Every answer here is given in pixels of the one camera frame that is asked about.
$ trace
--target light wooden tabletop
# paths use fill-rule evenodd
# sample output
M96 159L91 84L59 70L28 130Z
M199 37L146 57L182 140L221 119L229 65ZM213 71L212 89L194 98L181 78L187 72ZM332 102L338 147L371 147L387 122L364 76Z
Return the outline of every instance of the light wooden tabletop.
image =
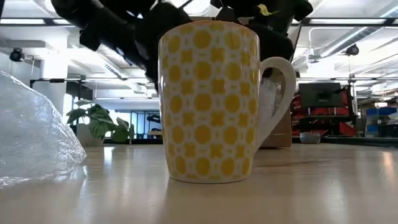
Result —
M162 146L87 149L69 179L0 190L0 223L396 223L398 151L333 144L256 154L252 177L170 180Z

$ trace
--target mug handle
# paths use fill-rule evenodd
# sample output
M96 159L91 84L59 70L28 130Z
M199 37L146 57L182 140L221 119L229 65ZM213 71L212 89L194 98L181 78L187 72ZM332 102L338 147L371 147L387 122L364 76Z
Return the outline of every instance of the mug handle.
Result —
M267 119L266 121L261 119L263 110L261 98L259 99L258 122L261 127L265 128L257 128L256 150L261 147L262 143L267 139L268 135L270 135L272 130L274 130L279 121L285 115L287 108L289 108L290 103L292 102L296 89L296 74L292 64L288 60L281 57L267 58L261 62L261 75L267 68L277 68L283 74L285 77L285 93L279 103L277 111L274 113L271 119Z

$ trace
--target plastic bag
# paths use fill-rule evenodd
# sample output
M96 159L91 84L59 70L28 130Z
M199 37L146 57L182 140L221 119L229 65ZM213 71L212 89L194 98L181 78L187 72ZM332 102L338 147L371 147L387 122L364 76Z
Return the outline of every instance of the plastic bag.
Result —
M71 172L86 157L44 95L0 73L0 188Z

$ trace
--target ceiling pipe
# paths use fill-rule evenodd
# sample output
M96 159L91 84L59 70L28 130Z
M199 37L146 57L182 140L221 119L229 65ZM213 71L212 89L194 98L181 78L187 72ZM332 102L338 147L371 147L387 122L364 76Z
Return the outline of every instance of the ceiling pipe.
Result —
M310 31L308 32L308 41L310 47L308 48L309 50L305 51L301 56L295 58L292 63L296 62L300 57L307 57L308 55L315 55L315 49L312 47L312 32L316 30L338 30L338 29L350 29L349 27L314 27L311 28Z
M386 13L379 16L380 18L396 18L398 17L398 6L395 5L391 10L387 11ZM342 50L346 49L347 47L352 46L353 44L357 43L360 40L363 40L365 37L375 33L376 31L380 30L382 27L362 27L359 30L354 31L347 37L344 37L343 40L337 40L334 43L326 46L321 50L320 57L329 57Z

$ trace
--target yellow patterned mug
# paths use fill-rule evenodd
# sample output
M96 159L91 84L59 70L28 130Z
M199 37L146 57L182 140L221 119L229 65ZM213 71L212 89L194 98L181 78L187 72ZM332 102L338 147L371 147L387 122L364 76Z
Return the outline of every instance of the yellow patterned mug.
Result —
M258 116L264 115L261 74L271 67L284 74L285 93L267 128L257 134ZM247 179L254 153L282 119L294 91L291 64L277 57L260 62L258 36L244 26L203 21L168 31L159 42L159 93L171 178Z

